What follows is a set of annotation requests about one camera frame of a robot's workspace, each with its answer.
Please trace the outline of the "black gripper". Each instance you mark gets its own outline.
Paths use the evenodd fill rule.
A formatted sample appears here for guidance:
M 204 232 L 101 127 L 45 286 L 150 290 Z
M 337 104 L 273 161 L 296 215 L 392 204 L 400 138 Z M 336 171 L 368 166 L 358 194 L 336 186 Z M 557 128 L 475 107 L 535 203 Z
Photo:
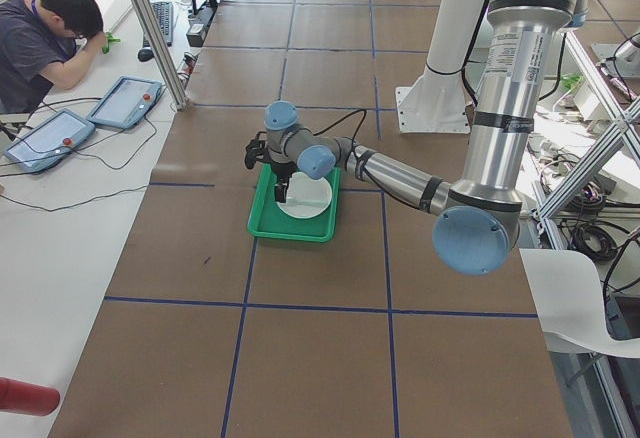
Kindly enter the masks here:
M 275 158 L 270 158 L 271 171 L 276 175 L 277 181 L 283 183 L 280 185 L 277 183 L 274 186 L 274 197 L 276 202 L 286 201 L 289 180 L 295 173 L 295 163 L 291 161 L 280 162 Z

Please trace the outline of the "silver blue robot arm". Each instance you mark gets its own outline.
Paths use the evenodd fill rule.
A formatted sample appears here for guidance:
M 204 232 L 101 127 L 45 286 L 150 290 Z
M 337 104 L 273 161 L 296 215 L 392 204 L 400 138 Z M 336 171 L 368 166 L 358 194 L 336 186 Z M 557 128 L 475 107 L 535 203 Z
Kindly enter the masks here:
M 587 0 L 485 0 L 493 38 L 471 127 L 462 176 L 453 183 L 349 138 L 313 134 L 296 108 L 277 101 L 265 112 L 264 159 L 276 174 L 274 197 L 289 180 L 313 180 L 342 168 L 408 206 L 436 216 L 433 247 L 450 268 L 484 275 L 499 268 L 519 233 L 517 169 L 540 95 L 554 35 L 584 22 Z

